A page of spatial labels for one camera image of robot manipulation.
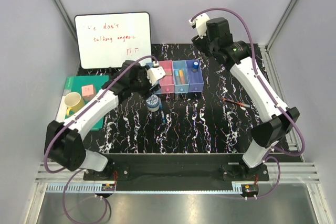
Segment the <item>light blue bin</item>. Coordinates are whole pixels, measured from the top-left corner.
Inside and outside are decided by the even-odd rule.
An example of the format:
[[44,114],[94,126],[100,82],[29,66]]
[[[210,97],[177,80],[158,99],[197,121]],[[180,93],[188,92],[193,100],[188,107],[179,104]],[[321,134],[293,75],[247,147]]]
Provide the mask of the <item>light blue bin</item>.
[[[149,69],[154,68],[152,62],[147,63],[146,66],[147,66]],[[156,85],[156,90],[155,90],[155,92],[154,92],[153,94],[155,94],[155,95],[160,95],[160,94],[161,94],[161,86],[160,86],[160,82],[158,81],[155,85]]]

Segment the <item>blue white tape roll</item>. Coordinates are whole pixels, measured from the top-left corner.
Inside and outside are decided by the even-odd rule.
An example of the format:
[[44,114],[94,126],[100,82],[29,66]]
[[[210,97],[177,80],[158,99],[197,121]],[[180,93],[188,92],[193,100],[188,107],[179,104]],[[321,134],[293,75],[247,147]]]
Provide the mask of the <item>blue white tape roll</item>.
[[159,97],[157,95],[151,95],[146,99],[146,107],[150,112],[156,112],[160,108]]

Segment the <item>pink bin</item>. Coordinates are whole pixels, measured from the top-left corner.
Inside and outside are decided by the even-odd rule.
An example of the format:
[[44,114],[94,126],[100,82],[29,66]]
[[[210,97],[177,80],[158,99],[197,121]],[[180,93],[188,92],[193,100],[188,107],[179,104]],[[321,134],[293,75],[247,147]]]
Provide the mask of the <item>pink bin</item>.
[[160,66],[164,69],[166,76],[160,80],[161,93],[174,93],[175,85],[173,78],[173,63],[171,60],[160,61]]

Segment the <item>grey blue glue stick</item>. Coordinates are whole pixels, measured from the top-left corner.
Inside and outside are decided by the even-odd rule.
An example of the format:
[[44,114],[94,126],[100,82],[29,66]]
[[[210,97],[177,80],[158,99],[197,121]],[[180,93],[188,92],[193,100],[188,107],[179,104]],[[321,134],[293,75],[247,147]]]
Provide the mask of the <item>grey blue glue stick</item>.
[[192,65],[192,72],[193,72],[193,73],[198,72],[199,66],[200,66],[200,65],[199,65],[199,62],[198,62],[198,61],[193,62],[193,65]]

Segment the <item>blue white marker pen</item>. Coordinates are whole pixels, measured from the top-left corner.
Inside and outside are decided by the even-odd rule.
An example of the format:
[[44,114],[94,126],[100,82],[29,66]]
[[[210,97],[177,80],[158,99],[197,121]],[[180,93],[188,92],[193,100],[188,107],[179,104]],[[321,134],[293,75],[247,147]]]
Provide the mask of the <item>blue white marker pen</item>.
[[180,76],[179,76],[179,71],[177,69],[174,70],[174,77],[175,77],[175,83],[177,85],[181,84]]

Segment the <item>purple bin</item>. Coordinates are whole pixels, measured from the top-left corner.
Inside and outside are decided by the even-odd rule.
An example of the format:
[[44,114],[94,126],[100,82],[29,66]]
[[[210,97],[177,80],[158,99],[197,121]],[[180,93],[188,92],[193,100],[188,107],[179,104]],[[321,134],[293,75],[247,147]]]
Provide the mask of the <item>purple bin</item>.
[[[198,69],[198,72],[193,73],[192,65],[193,65],[193,62],[195,61],[199,62],[199,69]],[[202,92],[204,81],[203,81],[202,71],[200,67],[200,61],[199,60],[187,60],[186,66],[187,66],[187,75],[188,75],[188,82],[189,82],[189,89],[188,89],[189,93]]]

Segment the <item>teal blue bin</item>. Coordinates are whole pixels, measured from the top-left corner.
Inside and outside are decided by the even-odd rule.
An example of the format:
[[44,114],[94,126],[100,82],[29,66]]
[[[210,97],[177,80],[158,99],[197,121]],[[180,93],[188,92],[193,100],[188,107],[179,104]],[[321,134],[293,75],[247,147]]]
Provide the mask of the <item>teal blue bin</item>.
[[175,84],[175,93],[189,92],[187,64],[185,60],[173,61],[173,78]]

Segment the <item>orange highlighter pen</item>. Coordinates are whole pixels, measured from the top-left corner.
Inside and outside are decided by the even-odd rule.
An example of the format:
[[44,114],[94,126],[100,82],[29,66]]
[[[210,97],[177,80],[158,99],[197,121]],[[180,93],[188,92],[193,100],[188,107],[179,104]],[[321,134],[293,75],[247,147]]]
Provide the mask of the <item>orange highlighter pen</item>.
[[185,77],[184,77],[184,72],[183,72],[182,69],[180,69],[180,70],[178,71],[178,75],[179,75],[181,84],[185,84]]

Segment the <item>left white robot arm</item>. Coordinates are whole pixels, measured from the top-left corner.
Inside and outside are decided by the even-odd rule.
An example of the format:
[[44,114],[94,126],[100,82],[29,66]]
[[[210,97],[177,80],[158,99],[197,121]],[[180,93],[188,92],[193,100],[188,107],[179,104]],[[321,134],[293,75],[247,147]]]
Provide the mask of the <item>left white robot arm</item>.
[[166,75],[163,67],[154,59],[153,66],[142,66],[138,60],[126,60],[102,86],[97,95],[78,112],[62,122],[51,121],[47,126],[44,168],[55,174],[48,160],[61,165],[59,171],[78,169],[94,171],[99,178],[113,175],[113,161],[99,152],[85,149],[83,140],[92,127],[108,112],[117,108],[131,94],[138,93],[148,99],[160,89],[159,81]]

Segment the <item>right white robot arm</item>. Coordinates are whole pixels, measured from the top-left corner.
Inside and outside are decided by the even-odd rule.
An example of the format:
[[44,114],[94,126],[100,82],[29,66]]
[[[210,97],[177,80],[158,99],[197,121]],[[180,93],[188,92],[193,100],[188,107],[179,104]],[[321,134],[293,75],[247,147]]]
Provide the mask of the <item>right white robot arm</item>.
[[292,129],[300,113],[277,96],[252,59],[252,47],[234,41],[228,20],[209,18],[206,14],[190,21],[197,35],[192,43],[207,57],[214,57],[244,87],[256,107],[261,123],[251,130],[252,142],[233,171],[244,180],[256,176],[266,155]]

